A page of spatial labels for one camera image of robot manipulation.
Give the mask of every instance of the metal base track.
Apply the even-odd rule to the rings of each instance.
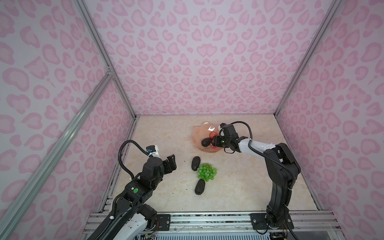
[[[255,233],[251,213],[261,212],[167,212],[170,214],[170,229],[165,233]],[[90,214],[81,239],[92,234],[108,213]],[[338,232],[340,225],[331,211],[290,211],[295,232]],[[269,229],[268,232],[281,230]]]
[[[269,233],[265,235],[252,233],[158,233],[155,240],[270,240]]]

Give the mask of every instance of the black stone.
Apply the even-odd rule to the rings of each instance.
[[[203,147],[208,147],[210,144],[211,144],[211,139],[208,137],[201,140],[201,146]]]
[[[203,179],[200,179],[196,184],[195,193],[197,195],[202,194],[204,192],[204,188],[205,188],[205,181]]]
[[[192,170],[197,171],[197,168],[200,166],[200,157],[194,157],[192,160]]]

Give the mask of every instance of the aluminum frame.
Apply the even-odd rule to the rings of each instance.
[[[167,233],[253,233],[250,213],[259,212],[164,212],[170,214],[169,231]],[[86,239],[100,225],[108,212],[90,214],[81,239]],[[340,225],[331,211],[290,211],[295,225],[295,232],[323,231],[328,232],[331,239],[344,240]],[[281,232],[269,229],[268,232]]]
[[[325,14],[325,17],[323,18],[323,21],[321,22],[319,28],[317,29],[311,44],[309,45],[307,51],[305,52],[303,60],[300,62],[299,67],[297,68],[295,74],[293,75],[291,82],[289,83],[286,91],[283,94],[283,97],[281,98],[281,101],[279,102],[279,105],[276,108],[275,116],[278,116],[281,113],[281,110],[283,109],[285,103],[287,102],[288,97],[291,95],[293,88],[296,86],[297,82],[300,80],[302,72],[307,67],[309,61],[311,60],[311,57],[315,53],[325,33],[330,28],[333,20],[336,17],[337,12],[341,9],[341,6],[343,5],[343,3],[344,3],[344,0],[333,0],[333,2],[331,3],[331,6],[329,7],[327,13]]]
[[[59,160],[68,149],[72,140],[83,126],[83,123],[88,118],[94,106],[103,95],[104,91],[113,80],[114,75],[107,73],[101,82],[97,85],[96,89],[92,92],[89,98],[85,101],[83,106],[79,109],[77,115],[70,122],[63,135],[53,146],[49,154],[44,158],[39,168],[29,178],[23,190],[19,193],[17,198],[9,206],[0,222],[0,239],[8,239],[25,212],[28,210],[31,203],[43,187],[45,181],[51,175]]]
[[[285,142],[286,142],[286,144],[288,145],[289,149],[293,149],[292,145],[289,143],[289,141],[287,141],[287,137],[286,137],[286,135],[285,135],[285,133],[284,133],[284,131],[283,131],[283,128],[281,127],[281,125],[280,125],[280,123],[279,123],[279,121],[278,121],[277,119],[276,119],[276,122],[277,122],[277,124],[279,125],[279,128],[280,128],[280,130],[281,130],[281,132],[282,132],[282,134],[283,134],[283,136],[284,136],[284,138],[285,138]],[[293,156],[294,156],[296,159],[298,159],[298,157],[296,156],[295,153],[292,152],[292,154],[293,154]],[[312,187],[310,181],[308,180],[308,177],[307,177],[307,175],[305,174],[305,171],[301,171],[301,174],[303,175],[304,182],[305,182],[305,184],[307,185],[307,188],[308,188],[308,190],[309,190],[309,192],[310,192],[310,194],[311,194],[311,196],[312,196],[312,198],[313,198],[313,201],[314,201],[314,203],[315,203],[317,209],[318,209],[318,210],[325,210],[324,205],[321,203],[320,199],[317,197],[314,188]]]
[[[128,129],[128,133],[127,133],[127,136],[125,137],[124,141],[128,140],[128,139],[131,139],[132,136],[133,136],[133,133],[136,129],[136,126],[137,126],[137,122],[138,122],[138,118],[137,119],[133,119],[129,129]],[[129,147],[131,146],[131,144],[127,144],[128,146],[124,148],[123,152],[122,152],[122,159],[125,159],[127,153],[128,153],[128,149]],[[112,196],[114,194],[114,190],[115,190],[115,187],[116,187],[116,184],[118,183],[118,177],[120,175],[120,171],[121,171],[121,167],[119,165],[119,163],[116,161],[115,163],[115,166],[113,167],[113,171],[112,171],[112,174],[111,174],[111,177],[109,178],[109,181],[108,181],[108,184],[107,184],[107,188],[103,194],[103,197],[101,199],[101,202],[100,202],[100,205],[99,207],[97,208],[97,212],[102,212],[104,211],[104,205],[106,204],[107,200],[108,200],[108,196]]]
[[[108,56],[107,50],[104,47],[103,42],[101,41],[101,38],[100,38],[99,33],[95,27],[95,24],[93,23],[93,20],[92,20],[92,17],[91,17],[89,10],[88,10],[87,5],[85,4],[84,0],[73,0],[73,2],[75,3],[75,5],[79,11],[81,18],[83,19],[83,21],[85,23],[85,26],[87,27],[89,33],[91,34],[91,37],[92,37],[93,41],[95,42],[97,49],[100,52],[100,56],[103,59],[105,66],[111,71],[111,73],[113,75],[116,75],[115,68],[113,67],[113,64],[112,64],[112,62]],[[132,119],[135,119],[136,115],[133,111],[132,105],[130,104],[128,96],[127,96],[126,92],[124,91],[124,88],[121,84],[121,81],[117,77],[117,75],[116,75],[116,78],[114,79],[114,82],[115,82],[115,85],[119,91],[121,98],[123,99],[123,102],[124,102],[126,108],[129,111],[129,114],[131,115]]]

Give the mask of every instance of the marble floor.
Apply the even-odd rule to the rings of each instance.
[[[248,123],[255,141],[285,142],[273,115],[140,117],[133,140],[143,148],[158,145],[163,160],[175,154],[177,164],[174,172],[163,177],[146,204],[158,212],[265,211],[272,181],[262,157],[238,152],[226,154],[223,150],[205,153],[197,150],[190,140],[193,128],[204,122],[220,124],[234,121]],[[243,124],[235,124],[235,128],[239,136],[249,136]],[[215,179],[206,182],[202,195],[194,192],[198,178],[191,169],[191,162],[195,156],[201,158],[201,164],[209,163],[217,168]],[[146,161],[147,157],[131,145],[125,166],[136,175],[142,171]],[[122,192],[129,181],[130,176],[121,171],[115,195]],[[301,174],[293,190],[290,210],[317,210]]]

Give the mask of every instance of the pink leopard print wall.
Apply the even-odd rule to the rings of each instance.
[[[348,240],[383,238],[384,2],[347,0],[278,116]]]
[[[331,0],[87,0],[136,114],[274,113]]]
[[[105,73],[71,0],[0,2],[0,218]]]
[[[10,239],[78,239],[100,204],[130,123],[110,83]]]

